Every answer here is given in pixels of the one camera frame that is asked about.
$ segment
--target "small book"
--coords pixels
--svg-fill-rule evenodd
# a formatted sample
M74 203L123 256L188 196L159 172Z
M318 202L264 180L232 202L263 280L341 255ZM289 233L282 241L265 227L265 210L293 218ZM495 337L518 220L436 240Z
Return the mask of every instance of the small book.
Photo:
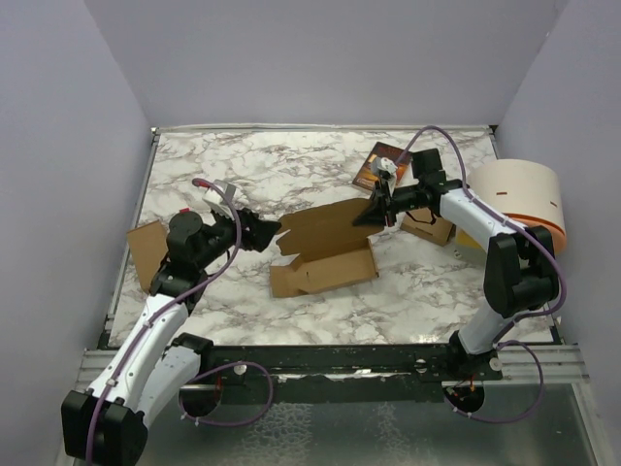
M392 160L393 162L397 162L399 155L401 155L403 149L395 148L393 146L388 146L384 143L376 143L371 150L371 153L365 160L365 163L362 164L360 170L358 170L357 175L354 177L352 184L366 191L373 191L373 187L376 184L377 177L371 171L371 163L374 161L376 157L386 157ZM412 152L408 152L408 156L405 157L397 166L397 183L399 184L401 178L404 176L406 172L409 162L411 161Z

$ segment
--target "cardboard flap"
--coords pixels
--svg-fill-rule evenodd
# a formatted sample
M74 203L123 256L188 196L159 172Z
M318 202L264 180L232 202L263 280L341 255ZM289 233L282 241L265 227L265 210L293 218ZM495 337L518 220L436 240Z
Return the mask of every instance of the cardboard flap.
M352 221L367 207L369 199L347 199L283 216L277 240L282 255L334 250L383 230L383 226L353 226Z
M159 221L153 221L128 231L127 243L136 265L140 288L148 292L151 280L168 252L166 228Z
M307 260L299 255L289 265L270 267L275 298L302 296L365 282L377 277L376 259L369 239L337 255Z

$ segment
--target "dark brown box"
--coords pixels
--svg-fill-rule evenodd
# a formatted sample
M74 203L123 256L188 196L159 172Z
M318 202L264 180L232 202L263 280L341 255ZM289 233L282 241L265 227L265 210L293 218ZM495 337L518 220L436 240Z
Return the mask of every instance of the dark brown box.
M438 217L433 225L429 224L433 217L431 211L427 208L416 209L409 213L419 221L414 221L409 216L404 216L404 221L401 223L402 230L439 246L445 246L448 243L455 226L450 221Z

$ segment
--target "cardboard box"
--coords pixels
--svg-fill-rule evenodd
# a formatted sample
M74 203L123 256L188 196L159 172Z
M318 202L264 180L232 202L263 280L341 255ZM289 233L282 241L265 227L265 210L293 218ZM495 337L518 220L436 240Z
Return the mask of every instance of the cardboard box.
M168 252L166 228L161 222L153 221L127 232L129 251L136 264L140 288L148 292L162 259Z
M368 199L348 199L288 214L280 219L282 255L300 254L289 265L270 267L276 298L320 293L378 276L369 236L382 226L353 226Z
M404 221L401 223L402 230L424 240L431 241L438 246L445 246L448 243L455 226L450 221L437 217L436 222L431 225L430 222L433 217L431 211L427 208L416 209L409 213L419 221L414 221L409 216L404 216Z

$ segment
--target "screw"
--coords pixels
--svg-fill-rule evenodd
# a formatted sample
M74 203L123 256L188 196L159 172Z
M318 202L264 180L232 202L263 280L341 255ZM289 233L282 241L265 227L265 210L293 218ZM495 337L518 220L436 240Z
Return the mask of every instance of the screw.
M500 372L500 370L503 369L503 363L498 357L492 357L489 360L489 367L492 371Z

